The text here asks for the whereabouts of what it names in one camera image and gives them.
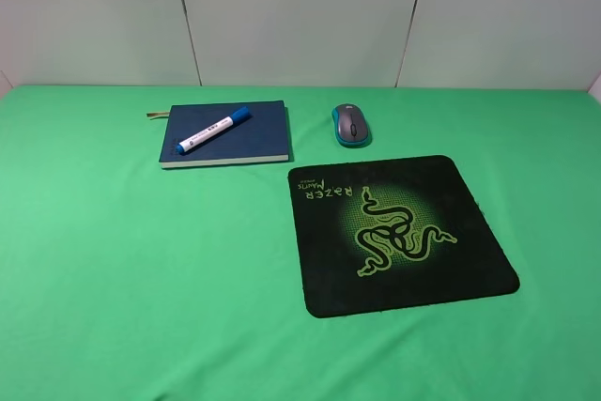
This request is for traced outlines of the blue and white marker pen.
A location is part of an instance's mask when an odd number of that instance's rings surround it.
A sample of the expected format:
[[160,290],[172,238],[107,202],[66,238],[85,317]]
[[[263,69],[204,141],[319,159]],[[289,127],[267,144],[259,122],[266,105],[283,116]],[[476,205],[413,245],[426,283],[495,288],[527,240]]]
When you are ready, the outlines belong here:
[[205,143],[208,139],[238,125],[241,122],[244,122],[250,117],[250,110],[246,106],[241,107],[230,116],[221,119],[220,121],[179,142],[176,146],[176,151],[178,154],[183,155],[195,147]]

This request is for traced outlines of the grey and teal computer mouse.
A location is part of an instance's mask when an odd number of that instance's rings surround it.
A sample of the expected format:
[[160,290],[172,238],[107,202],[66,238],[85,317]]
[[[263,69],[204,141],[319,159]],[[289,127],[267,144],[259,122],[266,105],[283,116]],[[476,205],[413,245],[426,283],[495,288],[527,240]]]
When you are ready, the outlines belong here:
[[332,120],[337,142],[343,147],[365,147],[371,140],[368,123],[355,104],[344,103],[333,108]]

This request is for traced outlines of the black green Razer mouse pad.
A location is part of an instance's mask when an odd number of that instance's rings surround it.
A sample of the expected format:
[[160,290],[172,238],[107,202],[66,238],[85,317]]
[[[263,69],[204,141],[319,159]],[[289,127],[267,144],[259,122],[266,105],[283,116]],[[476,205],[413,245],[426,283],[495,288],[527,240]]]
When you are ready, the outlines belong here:
[[303,166],[287,181],[303,296],[314,317],[519,289],[516,271],[446,156]]

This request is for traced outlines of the dark blue notebook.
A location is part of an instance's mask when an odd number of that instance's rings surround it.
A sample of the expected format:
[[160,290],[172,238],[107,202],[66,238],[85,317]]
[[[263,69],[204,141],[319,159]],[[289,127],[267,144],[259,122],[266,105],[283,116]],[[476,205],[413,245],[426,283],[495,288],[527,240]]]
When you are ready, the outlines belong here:
[[[246,106],[251,117],[180,155],[182,140]],[[163,169],[287,162],[290,142],[287,112],[281,100],[174,105],[168,114],[159,163]]]

